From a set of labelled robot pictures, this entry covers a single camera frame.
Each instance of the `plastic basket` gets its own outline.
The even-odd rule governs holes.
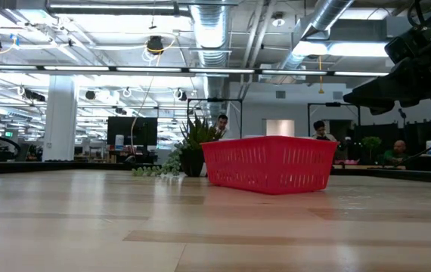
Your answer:
[[[209,181],[258,193],[326,188],[338,143],[268,136],[202,144]]]

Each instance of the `computer screen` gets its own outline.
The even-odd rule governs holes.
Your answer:
[[[107,144],[115,144],[117,135],[123,135],[123,144],[131,144],[132,123],[135,117],[109,117]],[[134,145],[157,145],[158,119],[157,118],[137,118],[133,128]]]

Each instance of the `man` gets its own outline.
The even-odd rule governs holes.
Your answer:
[[[393,150],[387,150],[383,154],[383,159],[386,164],[398,165],[400,162],[408,158],[408,155],[405,153],[405,142],[402,140],[398,140],[394,143]]]
[[[229,118],[225,114],[221,114],[217,118],[217,126],[215,127],[217,128],[217,132],[222,132],[224,135],[228,133],[229,130],[225,127],[228,124],[228,120]]]
[[[323,121],[316,121],[313,123],[313,128],[315,129],[315,134],[312,136],[313,139],[324,140],[324,141],[337,141],[336,138],[327,133]]]

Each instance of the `white column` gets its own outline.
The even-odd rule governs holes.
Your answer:
[[[78,96],[72,76],[51,76],[42,161],[73,160]]]

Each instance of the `pipe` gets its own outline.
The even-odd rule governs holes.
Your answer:
[[[194,19],[194,35],[199,48],[224,49],[228,40],[228,13],[225,6],[192,5]],[[202,67],[226,67],[228,54],[224,51],[199,51]],[[229,95],[228,79],[220,77],[204,77],[204,91],[207,98],[226,98]],[[217,117],[221,107],[209,104],[209,114]]]
[[[256,37],[256,30],[258,29],[259,19],[261,18],[262,6],[264,5],[264,0],[259,0],[256,10],[254,11],[254,22],[251,26],[251,31],[249,38],[247,39],[246,50],[244,52],[243,61],[240,63],[242,68],[246,68],[247,61],[249,60],[249,55],[251,53],[251,48],[253,47],[254,38]]]
[[[277,0],[271,0],[268,5],[268,9],[266,10],[266,18],[264,19],[264,22],[262,23],[261,31],[258,34],[258,39],[256,41],[256,45],[254,46],[254,52],[251,56],[251,61],[249,62],[249,67],[254,67],[254,64],[256,63],[256,59],[259,54],[259,50],[261,49],[262,40],[264,39],[266,30],[269,25],[269,21],[271,20],[271,17],[273,15],[274,6],[276,5]]]
[[[298,20],[293,32],[296,42],[294,49],[303,36],[329,30],[353,2],[354,0],[319,0],[315,6],[315,12],[310,14],[309,17]],[[298,54],[294,49],[286,56],[279,69],[298,69],[306,55]]]

